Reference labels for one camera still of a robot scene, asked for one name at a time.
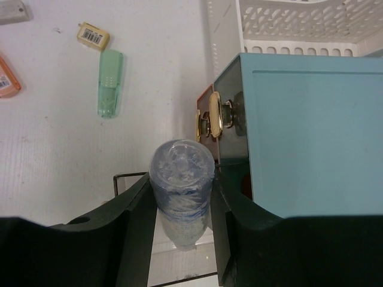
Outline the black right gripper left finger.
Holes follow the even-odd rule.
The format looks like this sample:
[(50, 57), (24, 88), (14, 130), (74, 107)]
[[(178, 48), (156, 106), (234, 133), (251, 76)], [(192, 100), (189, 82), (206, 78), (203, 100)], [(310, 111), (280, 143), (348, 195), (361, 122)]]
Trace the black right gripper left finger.
[(2, 286), (146, 286), (156, 199), (144, 174), (67, 224), (1, 219)]

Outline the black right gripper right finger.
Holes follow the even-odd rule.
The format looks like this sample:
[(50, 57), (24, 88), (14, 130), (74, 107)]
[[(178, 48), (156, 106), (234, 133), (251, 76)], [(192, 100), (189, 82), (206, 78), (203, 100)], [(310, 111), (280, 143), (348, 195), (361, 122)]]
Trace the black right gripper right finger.
[(382, 216), (283, 219), (216, 172), (211, 218), (220, 286), (382, 285)]

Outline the clear blue glue bottle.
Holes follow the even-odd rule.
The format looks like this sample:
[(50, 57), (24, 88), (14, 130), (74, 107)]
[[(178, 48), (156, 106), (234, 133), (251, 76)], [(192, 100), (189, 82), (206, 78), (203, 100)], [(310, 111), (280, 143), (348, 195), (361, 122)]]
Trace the clear blue glue bottle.
[(215, 161), (202, 144), (176, 139), (154, 152), (149, 168), (160, 221), (177, 249), (189, 251), (207, 226)]

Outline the teal mini drawer cabinet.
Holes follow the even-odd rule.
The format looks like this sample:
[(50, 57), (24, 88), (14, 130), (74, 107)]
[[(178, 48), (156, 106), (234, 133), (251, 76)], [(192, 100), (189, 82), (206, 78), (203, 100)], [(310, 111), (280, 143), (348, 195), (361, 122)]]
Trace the teal mini drawer cabinet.
[(382, 59), (237, 55), (197, 100), (197, 138), (282, 218), (382, 214)]

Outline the green capsule case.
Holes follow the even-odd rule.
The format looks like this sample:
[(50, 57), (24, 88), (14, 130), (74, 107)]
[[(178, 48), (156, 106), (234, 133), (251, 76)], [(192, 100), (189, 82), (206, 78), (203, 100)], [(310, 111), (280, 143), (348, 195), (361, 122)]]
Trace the green capsule case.
[(117, 114), (120, 97), (123, 54), (116, 50), (104, 50), (99, 61), (98, 115), (113, 118)]

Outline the yellow small eraser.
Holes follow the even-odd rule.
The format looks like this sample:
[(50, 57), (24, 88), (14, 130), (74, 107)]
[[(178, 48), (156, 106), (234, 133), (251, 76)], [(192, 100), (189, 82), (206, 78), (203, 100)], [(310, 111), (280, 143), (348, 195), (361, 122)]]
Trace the yellow small eraser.
[(104, 51), (110, 41), (110, 34), (87, 22), (78, 24), (77, 41), (87, 47)]

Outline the grey eraser block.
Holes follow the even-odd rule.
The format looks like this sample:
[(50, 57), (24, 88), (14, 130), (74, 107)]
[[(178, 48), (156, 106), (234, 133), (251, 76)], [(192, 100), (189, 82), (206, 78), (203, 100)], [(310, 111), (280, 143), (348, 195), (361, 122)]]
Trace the grey eraser block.
[(20, 0), (8, 0), (0, 2), (0, 24), (10, 25), (14, 23), (28, 22), (33, 19), (29, 7)]

